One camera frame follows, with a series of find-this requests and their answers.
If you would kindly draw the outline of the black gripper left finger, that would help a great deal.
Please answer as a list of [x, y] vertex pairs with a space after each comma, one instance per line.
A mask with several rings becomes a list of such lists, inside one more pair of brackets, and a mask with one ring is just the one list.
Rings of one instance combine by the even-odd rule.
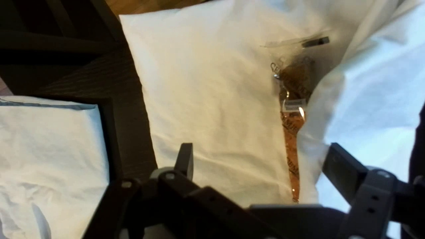
[[141, 181], [126, 177], [108, 185], [82, 239], [147, 239], [163, 225], [174, 239], [284, 239], [248, 209], [193, 180], [191, 143], [182, 143], [173, 167], [155, 168]]

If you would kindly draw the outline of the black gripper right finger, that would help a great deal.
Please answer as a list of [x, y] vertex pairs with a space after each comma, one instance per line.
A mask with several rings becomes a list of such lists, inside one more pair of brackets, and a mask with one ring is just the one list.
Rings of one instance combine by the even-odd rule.
[[323, 172], [351, 205], [339, 239], [386, 239], [390, 221], [401, 224], [404, 239], [425, 239], [422, 175], [402, 181], [384, 168], [364, 165], [339, 143], [329, 146]]

